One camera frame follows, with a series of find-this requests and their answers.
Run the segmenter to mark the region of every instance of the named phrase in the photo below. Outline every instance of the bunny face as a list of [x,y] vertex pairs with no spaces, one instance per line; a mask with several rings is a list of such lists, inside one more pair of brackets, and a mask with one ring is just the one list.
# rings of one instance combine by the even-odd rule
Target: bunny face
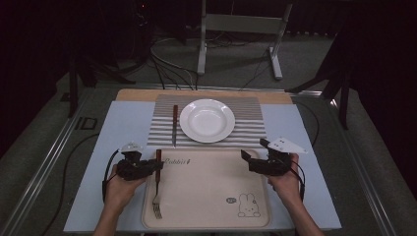
[[241,194],[239,196],[239,217],[259,217],[259,207],[253,194]]

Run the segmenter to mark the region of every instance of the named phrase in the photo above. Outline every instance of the forearm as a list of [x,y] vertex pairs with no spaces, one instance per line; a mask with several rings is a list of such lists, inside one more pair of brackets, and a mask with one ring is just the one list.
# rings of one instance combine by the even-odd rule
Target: forearm
[[116,231],[117,221],[121,211],[111,209],[107,206],[104,207],[100,220],[95,227],[93,236],[113,236]]
[[284,203],[300,236],[325,235],[300,201]]

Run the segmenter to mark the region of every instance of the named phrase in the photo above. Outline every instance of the beige tray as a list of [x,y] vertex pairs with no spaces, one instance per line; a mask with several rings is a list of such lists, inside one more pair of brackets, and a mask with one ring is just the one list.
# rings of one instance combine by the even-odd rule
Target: beige tray
[[[246,149],[259,158],[253,150]],[[155,229],[261,228],[270,220],[266,178],[250,172],[240,149],[163,149],[159,193],[162,219],[152,210],[154,174],[147,180],[143,223]]]

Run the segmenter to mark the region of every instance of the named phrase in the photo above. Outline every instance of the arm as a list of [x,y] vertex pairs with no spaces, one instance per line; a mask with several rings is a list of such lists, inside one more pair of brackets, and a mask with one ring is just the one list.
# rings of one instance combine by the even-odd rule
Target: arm
[[[298,155],[291,154],[291,159],[298,163]],[[298,173],[298,166],[292,163],[291,168]],[[282,203],[300,235],[324,235],[311,215],[307,212],[300,198],[298,178],[290,171],[282,176],[267,176],[268,182],[274,186]]]
[[114,165],[110,175],[111,179],[109,179],[107,183],[104,208],[101,212],[100,220],[95,226],[93,235],[114,235],[119,215],[122,213],[125,205],[127,205],[134,196],[136,188],[146,180],[146,178],[143,178],[125,181],[120,176],[116,175],[116,170],[117,165]]

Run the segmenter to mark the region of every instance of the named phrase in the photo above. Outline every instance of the white plate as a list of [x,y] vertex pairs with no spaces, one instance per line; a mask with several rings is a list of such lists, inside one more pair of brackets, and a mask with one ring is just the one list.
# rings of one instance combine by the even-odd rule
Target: white plate
[[184,107],[180,115],[183,132],[201,143],[223,140],[233,131],[234,125],[232,110],[213,99],[195,100]]

